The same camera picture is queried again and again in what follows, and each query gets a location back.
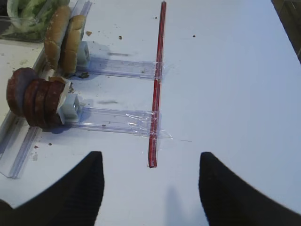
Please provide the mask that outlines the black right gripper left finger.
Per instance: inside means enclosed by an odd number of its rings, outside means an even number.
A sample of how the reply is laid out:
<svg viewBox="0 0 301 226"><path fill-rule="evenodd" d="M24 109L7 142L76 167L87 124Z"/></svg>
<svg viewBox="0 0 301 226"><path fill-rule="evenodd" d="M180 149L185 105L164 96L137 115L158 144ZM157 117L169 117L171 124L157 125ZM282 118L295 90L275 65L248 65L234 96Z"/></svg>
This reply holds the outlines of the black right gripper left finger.
<svg viewBox="0 0 301 226"><path fill-rule="evenodd" d="M103 156L90 152L48 189L17 208L0 201L2 226L93 226L104 193Z"/></svg>

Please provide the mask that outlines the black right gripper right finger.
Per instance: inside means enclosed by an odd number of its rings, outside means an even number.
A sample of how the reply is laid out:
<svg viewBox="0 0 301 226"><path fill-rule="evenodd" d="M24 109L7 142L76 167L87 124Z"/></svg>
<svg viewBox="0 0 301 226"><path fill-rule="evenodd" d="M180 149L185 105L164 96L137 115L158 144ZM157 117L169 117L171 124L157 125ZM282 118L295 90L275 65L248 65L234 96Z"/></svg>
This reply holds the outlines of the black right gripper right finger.
<svg viewBox="0 0 301 226"><path fill-rule="evenodd" d="M300 214L265 196L211 152L199 163L199 196L211 226L299 226Z"/></svg>

